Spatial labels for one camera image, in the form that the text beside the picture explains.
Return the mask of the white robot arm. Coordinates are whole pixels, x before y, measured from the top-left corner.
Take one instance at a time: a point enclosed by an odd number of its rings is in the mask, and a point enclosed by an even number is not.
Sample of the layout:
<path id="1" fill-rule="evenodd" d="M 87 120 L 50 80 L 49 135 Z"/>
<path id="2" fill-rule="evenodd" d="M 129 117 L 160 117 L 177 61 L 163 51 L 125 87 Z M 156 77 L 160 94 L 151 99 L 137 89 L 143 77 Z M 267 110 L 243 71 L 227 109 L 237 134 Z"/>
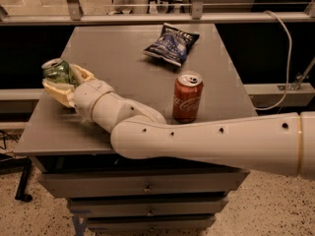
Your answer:
<path id="1" fill-rule="evenodd" d="M 42 72 L 46 92 L 108 132 L 124 157 L 176 157 L 315 179 L 312 112 L 169 125 L 158 111 L 119 96 L 76 64 L 54 59 Z"/>

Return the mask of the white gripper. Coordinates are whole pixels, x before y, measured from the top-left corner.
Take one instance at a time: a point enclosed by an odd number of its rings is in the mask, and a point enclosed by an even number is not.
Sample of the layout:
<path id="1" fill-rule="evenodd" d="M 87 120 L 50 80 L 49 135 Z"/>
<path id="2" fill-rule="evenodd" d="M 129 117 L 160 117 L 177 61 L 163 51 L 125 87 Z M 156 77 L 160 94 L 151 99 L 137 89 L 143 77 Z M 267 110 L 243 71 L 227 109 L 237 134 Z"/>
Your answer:
<path id="1" fill-rule="evenodd" d="M 95 79 L 89 70 L 76 64 L 70 69 L 79 85 L 76 89 L 70 84 L 53 83 L 48 79 L 42 80 L 45 91 L 62 105 L 73 108 L 83 118 L 93 121 L 93 109 L 96 102 L 105 94 L 114 92 L 113 87 L 104 81 Z"/>

